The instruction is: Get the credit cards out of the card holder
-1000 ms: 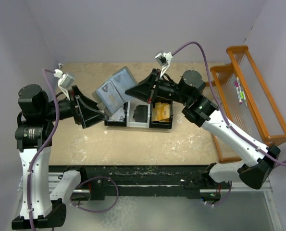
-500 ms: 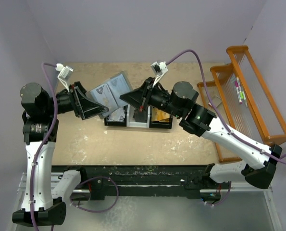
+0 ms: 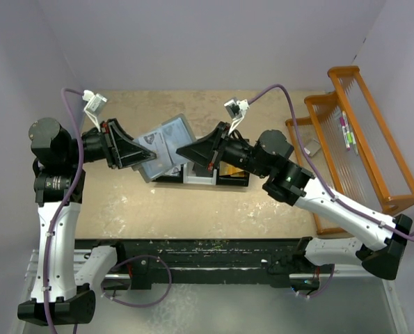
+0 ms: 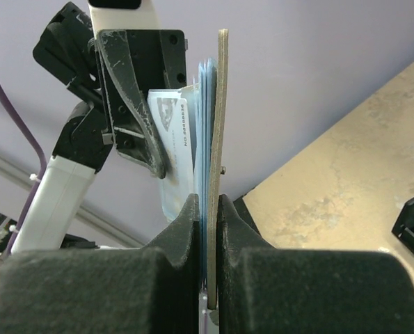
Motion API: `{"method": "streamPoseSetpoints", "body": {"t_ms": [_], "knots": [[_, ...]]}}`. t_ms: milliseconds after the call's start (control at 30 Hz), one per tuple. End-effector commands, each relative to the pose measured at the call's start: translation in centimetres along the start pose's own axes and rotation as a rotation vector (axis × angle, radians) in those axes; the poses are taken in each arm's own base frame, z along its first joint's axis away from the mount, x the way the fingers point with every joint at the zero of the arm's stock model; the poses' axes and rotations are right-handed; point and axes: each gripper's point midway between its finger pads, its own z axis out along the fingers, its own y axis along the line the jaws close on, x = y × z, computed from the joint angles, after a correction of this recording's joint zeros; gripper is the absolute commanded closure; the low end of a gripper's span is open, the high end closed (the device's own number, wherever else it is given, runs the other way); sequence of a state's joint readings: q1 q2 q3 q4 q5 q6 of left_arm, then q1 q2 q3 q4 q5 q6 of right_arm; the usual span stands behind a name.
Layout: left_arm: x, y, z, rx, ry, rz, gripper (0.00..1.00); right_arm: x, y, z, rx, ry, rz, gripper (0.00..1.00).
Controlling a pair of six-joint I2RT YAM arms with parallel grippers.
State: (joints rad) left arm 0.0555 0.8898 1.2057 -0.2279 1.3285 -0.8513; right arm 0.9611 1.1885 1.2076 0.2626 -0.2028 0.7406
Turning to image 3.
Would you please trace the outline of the grey card holder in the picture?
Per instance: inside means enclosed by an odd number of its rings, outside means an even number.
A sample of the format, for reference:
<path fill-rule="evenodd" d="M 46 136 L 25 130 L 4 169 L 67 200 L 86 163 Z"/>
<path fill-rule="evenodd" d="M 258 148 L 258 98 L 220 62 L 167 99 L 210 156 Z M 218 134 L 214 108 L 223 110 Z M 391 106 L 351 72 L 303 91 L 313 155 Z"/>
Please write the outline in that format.
<path fill-rule="evenodd" d="M 196 137 L 183 113 L 162 123 L 153 130 L 134 139 L 135 143 L 142 145 L 156 154 L 156 158 L 143 162 L 137 170 L 147 182 L 157 179 L 163 174 L 183 165 L 188 159 L 176 153 L 178 148 L 190 145 Z"/>

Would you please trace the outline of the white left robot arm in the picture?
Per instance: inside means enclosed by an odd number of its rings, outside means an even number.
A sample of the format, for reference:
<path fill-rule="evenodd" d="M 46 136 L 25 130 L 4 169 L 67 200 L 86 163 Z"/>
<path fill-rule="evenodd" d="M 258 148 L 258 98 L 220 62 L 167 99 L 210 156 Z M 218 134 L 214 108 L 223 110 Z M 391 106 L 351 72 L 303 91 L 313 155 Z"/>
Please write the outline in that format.
<path fill-rule="evenodd" d="M 127 256 L 112 246 L 97 246 L 81 269 L 74 270 L 83 164 L 105 160 L 112 169 L 132 168 L 156 155 L 134 142 L 115 118 L 76 138 L 56 119 L 42 118 L 31 125 L 29 138 L 40 244 L 35 284 L 29 300 L 18 305 L 17 317 L 38 326 L 88 324 L 95 314 L 96 285 L 108 270 L 124 270 Z"/>

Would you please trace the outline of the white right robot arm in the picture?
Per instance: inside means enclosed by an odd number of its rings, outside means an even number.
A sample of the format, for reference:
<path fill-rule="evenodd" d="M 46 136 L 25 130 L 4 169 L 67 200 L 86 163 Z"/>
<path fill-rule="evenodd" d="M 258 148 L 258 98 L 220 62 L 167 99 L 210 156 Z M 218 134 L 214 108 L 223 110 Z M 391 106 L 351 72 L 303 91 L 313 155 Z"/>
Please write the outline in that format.
<path fill-rule="evenodd" d="M 290 160 L 294 148 L 281 131 L 266 130 L 251 145 L 229 127 L 220 122 L 213 132 L 176 153 L 208 169 L 224 162 L 264 178 L 262 188 L 275 201 L 317 214 L 351 234 L 349 239 L 309 239 L 293 256 L 299 271 L 351 264 L 385 280 L 397 277 L 412 226 L 409 217 L 374 211 L 332 191 L 311 171 Z"/>

